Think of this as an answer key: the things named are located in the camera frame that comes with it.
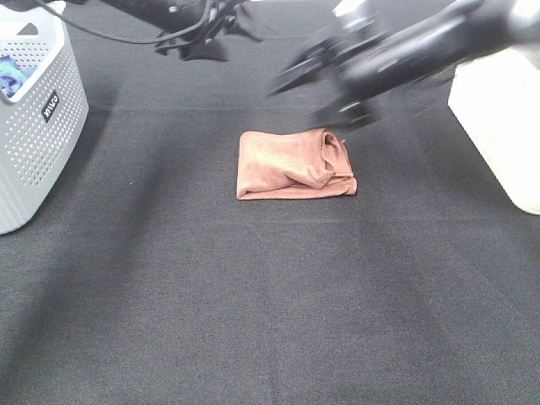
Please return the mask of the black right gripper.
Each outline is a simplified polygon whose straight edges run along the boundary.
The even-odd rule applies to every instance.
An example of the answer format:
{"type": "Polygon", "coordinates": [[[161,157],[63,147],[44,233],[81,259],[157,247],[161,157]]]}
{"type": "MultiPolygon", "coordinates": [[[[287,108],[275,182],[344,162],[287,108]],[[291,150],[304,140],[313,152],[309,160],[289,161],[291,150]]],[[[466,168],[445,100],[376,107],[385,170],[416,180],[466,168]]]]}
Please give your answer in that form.
{"type": "Polygon", "coordinates": [[[310,114],[313,127],[361,128],[378,120],[368,101],[405,82],[402,33],[372,29],[347,33],[334,24],[314,34],[301,56],[273,78],[270,96],[323,80],[332,74],[339,98],[310,114]]]}

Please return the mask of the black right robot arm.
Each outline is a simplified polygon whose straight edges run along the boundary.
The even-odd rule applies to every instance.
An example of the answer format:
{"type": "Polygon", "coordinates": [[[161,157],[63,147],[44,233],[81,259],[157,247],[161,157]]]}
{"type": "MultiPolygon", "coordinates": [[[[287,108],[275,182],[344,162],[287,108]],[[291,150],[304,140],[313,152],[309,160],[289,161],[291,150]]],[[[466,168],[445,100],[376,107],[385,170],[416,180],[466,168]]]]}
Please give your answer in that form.
{"type": "Polygon", "coordinates": [[[395,33],[383,28],[371,1],[341,1],[332,13],[333,21],[269,84],[270,95],[277,95],[331,69],[340,95],[314,113],[318,127],[364,127],[379,117],[372,103],[379,95],[539,41],[537,1],[454,1],[395,33]]]}

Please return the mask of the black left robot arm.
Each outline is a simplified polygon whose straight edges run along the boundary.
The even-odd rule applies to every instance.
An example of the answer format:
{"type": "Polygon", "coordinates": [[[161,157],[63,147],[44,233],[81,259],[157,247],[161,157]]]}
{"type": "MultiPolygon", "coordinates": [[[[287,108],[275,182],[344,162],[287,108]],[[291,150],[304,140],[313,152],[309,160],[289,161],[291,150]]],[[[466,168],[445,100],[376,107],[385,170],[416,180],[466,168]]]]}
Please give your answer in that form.
{"type": "Polygon", "coordinates": [[[260,42],[247,1],[107,1],[107,5],[161,29],[154,50],[177,50],[184,61],[228,60],[219,33],[260,42]]]}

